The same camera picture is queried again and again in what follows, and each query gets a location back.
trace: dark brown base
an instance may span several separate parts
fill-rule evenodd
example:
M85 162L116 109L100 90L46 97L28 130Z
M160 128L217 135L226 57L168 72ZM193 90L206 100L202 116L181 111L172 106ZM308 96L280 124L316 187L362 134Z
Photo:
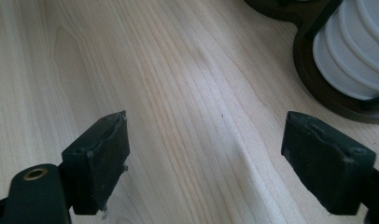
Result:
M310 2L292 1L286 6L278 0L245 0L259 13L280 21L297 25L298 33L293 46L294 63L303 85L326 108L348 119L367 123L379 123L379 108L364 110L363 101L346 96L333 88L320 74L313 57L315 24L320 23L323 8L331 0Z

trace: white cylindrical object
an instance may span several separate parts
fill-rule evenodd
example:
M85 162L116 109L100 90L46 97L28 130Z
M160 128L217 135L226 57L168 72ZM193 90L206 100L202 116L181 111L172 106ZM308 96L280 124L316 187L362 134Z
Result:
M313 48L320 73L335 89L359 100L379 96L379 0L343 0Z

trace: wooden table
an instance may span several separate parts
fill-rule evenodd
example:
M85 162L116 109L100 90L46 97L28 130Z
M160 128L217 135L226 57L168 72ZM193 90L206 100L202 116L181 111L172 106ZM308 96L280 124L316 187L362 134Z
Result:
M100 117L127 110L132 153L108 216L74 223L362 223L330 215L280 146L289 110L378 153L299 80L294 25L242 0L0 1L0 199Z

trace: wood grain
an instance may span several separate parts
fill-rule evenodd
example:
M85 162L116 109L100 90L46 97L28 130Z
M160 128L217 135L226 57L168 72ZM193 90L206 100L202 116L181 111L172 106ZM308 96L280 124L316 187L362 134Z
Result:
M280 155L289 110L378 153L379 125L301 84L296 28L242 0L0 1L0 199L10 179L125 109L129 172L74 223L362 223L330 215Z

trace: clamp jaw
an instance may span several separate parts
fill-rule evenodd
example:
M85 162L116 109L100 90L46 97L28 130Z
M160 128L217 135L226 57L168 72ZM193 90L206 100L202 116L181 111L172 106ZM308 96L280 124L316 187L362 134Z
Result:
M0 201L0 223L71 223L77 215L95 215L128 167L126 112L97 120L63 153L59 165L40 164L14 176L8 197Z
M379 223L376 153L314 117L288 112L282 155L301 182L334 215L369 208L365 223Z

